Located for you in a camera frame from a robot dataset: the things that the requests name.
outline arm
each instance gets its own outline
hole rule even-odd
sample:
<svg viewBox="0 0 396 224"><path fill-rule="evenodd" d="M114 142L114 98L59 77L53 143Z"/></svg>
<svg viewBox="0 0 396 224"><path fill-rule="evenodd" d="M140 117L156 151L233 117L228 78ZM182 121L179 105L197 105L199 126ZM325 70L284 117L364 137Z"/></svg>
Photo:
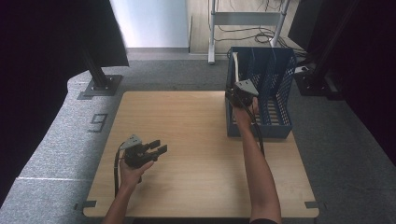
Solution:
<svg viewBox="0 0 396 224"><path fill-rule="evenodd" d="M119 192L108 209L102 224L122 223L126 214L126 208L128 206L129 199L132 195L132 192L134 192L134 189L136 188L140 176L145 173L145 171L153 164L153 161L149 161L139 169L132 169L125 163L124 160L120 161L121 184Z"/></svg>
<svg viewBox="0 0 396 224"><path fill-rule="evenodd" d="M257 113L257 98L253 101L253 107ZM251 203L250 221L257 218L268 218L281 223L280 204L275 181L270 167L250 130L250 116L242 108L234 107L233 112L242 136L247 185Z"/></svg>

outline black device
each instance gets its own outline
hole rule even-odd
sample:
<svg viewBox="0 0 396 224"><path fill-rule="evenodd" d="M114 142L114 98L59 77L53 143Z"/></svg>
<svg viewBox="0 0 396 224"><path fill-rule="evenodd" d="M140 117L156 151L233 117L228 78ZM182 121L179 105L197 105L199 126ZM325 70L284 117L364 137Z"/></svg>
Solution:
<svg viewBox="0 0 396 224"><path fill-rule="evenodd" d="M225 92L225 97L231 105L239 108L251 106L254 96L259 96L259 93L250 79L235 82L233 88L227 88Z"/></svg>
<svg viewBox="0 0 396 224"><path fill-rule="evenodd" d="M115 196L119 191L119 159L120 152L124 150L125 163L132 168L138 169L142 167L149 161L156 161L158 158L167 151L168 146L161 146L160 140L155 140L149 144L143 145L142 140L135 134L123 142L116 153L116 158L114 160L114 192Z"/></svg>

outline wooden table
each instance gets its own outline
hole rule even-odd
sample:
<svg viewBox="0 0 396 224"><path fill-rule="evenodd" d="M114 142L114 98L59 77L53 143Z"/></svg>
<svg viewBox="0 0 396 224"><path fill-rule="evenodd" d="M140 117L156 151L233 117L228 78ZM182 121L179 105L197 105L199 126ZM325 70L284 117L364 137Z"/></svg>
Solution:
<svg viewBox="0 0 396 224"><path fill-rule="evenodd" d="M160 139L168 151L143 175L127 217L249 217L240 138L227 137L223 91L129 91L121 100L93 180L87 217L104 217L114 199L113 162L131 134ZM282 217L317 217L315 197L293 134L265 139Z"/></svg>

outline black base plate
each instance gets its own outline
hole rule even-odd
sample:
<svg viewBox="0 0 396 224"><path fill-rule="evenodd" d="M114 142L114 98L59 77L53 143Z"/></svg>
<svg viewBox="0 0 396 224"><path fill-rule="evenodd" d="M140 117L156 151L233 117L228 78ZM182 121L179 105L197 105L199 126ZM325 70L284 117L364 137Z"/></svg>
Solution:
<svg viewBox="0 0 396 224"><path fill-rule="evenodd" d="M81 100L88 100L93 96L113 96L122 80L122 75L106 75L106 78L106 87L96 87L92 79L87 89L83 91L78 98Z"/></svg>

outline metal stand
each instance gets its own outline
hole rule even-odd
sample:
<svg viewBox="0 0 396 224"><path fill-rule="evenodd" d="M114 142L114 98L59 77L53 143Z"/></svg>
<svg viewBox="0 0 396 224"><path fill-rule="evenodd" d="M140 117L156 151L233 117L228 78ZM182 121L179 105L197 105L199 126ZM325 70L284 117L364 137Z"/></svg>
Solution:
<svg viewBox="0 0 396 224"><path fill-rule="evenodd" d="M212 0L208 62L215 64L215 25L265 25L276 26L274 38L270 41L271 47L277 45L289 1L285 0L280 12L216 12L216 0Z"/></svg>
<svg viewBox="0 0 396 224"><path fill-rule="evenodd" d="M91 100L93 96L113 96L119 86L122 75L106 76L100 66L93 61L86 48L82 48L84 63L91 73L92 80L85 91L79 94L79 100Z"/></svg>
<svg viewBox="0 0 396 224"><path fill-rule="evenodd" d="M360 0L354 0L349 3L340 24L330 36L326 43L326 47L319 56L315 69L313 71L305 71L302 73L295 72L294 79L296 80L301 95L326 96L329 100L343 100L341 92L334 87L328 73L331 67L331 58L334 46L341 33L344 31L344 28L346 27L352 13L355 11L359 1Z"/></svg>

